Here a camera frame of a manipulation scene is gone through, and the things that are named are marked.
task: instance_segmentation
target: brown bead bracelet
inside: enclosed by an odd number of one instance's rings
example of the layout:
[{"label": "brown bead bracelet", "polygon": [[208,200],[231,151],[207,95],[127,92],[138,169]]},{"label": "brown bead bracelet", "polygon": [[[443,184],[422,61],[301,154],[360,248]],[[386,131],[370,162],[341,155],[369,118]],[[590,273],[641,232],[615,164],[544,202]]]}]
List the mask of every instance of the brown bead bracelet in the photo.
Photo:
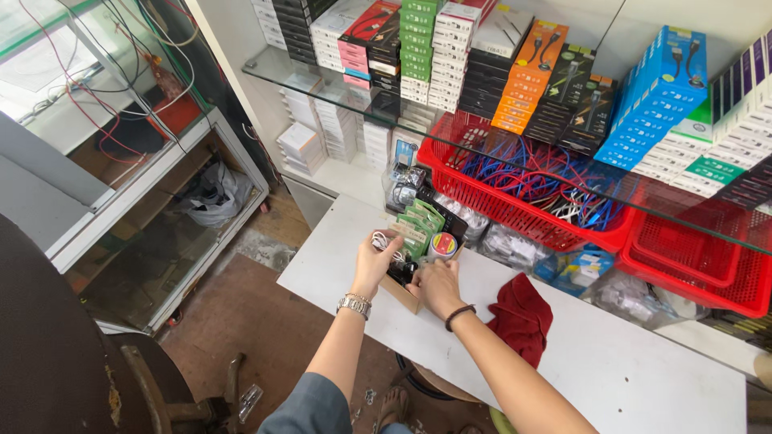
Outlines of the brown bead bracelet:
[{"label": "brown bead bracelet", "polygon": [[456,317],[458,314],[460,314],[461,312],[466,312],[467,310],[471,310],[472,312],[474,312],[475,314],[477,314],[477,309],[475,309],[475,305],[474,305],[474,304],[467,304],[467,305],[466,305],[466,306],[464,306],[464,307],[461,307],[461,308],[459,308],[459,309],[456,309],[455,311],[453,311],[453,313],[452,313],[452,314],[448,315],[448,319],[447,319],[447,320],[445,320],[445,329],[446,329],[447,331],[449,331],[449,332],[453,333],[453,329],[452,329],[452,328],[450,328],[450,321],[452,321],[452,320],[453,320],[453,318],[455,318],[455,317]]}]

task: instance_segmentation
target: floor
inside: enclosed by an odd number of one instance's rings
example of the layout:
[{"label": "floor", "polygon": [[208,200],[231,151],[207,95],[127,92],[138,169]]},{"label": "floor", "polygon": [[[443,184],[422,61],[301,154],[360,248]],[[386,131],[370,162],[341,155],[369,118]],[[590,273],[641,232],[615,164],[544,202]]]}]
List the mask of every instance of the floor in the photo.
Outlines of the floor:
[{"label": "floor", "polygon": [[[264,395],[242,432],[255,432],[292,391],[333,320],[276,284],[310,229],[286,189],[274,189],[268,203],[270,211],[252,217],[187,297],[182,322],[159,335],[196,399],[222,394],[229,362],[246,354],[239,390],[257,384]],[[355,433],[373,432],[379,398],[397,373],[394,352],[365,336],[350,402]],[[415,434],[458,432],[469,423],[496,432],[486,405],[439,401],[399,384],[410,392]]]}]

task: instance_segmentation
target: red cloth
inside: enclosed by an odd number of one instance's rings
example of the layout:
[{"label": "red cloth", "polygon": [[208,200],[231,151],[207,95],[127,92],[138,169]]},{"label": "red cloth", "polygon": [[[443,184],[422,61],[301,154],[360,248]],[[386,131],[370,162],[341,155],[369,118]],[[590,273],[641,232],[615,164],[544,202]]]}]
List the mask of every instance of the red cloth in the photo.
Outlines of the red cloth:
[{"label": "red cloth", "polygon": [[499,290],[497,303],[488,306],[494,315],[488,327],[533,368],[539,366],[552,324],[550,305],[528,277],[520,273]]}]

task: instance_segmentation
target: silver wristwatch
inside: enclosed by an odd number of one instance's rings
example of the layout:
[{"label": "silver wristwatch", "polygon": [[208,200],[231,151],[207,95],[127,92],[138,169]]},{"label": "silver wristwatch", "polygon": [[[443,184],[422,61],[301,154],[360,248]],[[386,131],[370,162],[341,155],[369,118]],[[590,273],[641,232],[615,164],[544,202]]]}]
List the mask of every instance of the silver wristwatch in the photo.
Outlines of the silver wristwatch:
[{"label": "silver wristwatch", "polygon": [[335,310],[336,314],[341,309],[341,307],[348,307],[349,309],[359,312],[360,314],[364,315],[364,320],[368,320],[370,318],[370,304],[365,303],[362,300],[358,300],[354,297],[343,297],[338,302],[338,308]]}]

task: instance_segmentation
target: sleeve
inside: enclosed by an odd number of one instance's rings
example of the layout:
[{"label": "sleeve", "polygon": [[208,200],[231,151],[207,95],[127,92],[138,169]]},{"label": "sleeve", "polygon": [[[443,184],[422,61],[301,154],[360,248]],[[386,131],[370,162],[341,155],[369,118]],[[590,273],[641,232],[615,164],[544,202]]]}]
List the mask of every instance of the sleeve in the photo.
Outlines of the sleeve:
[{"label": "sleeve", "polygon": [[348,402],[322,375],[306,372],[257,434],[351,434]]}]

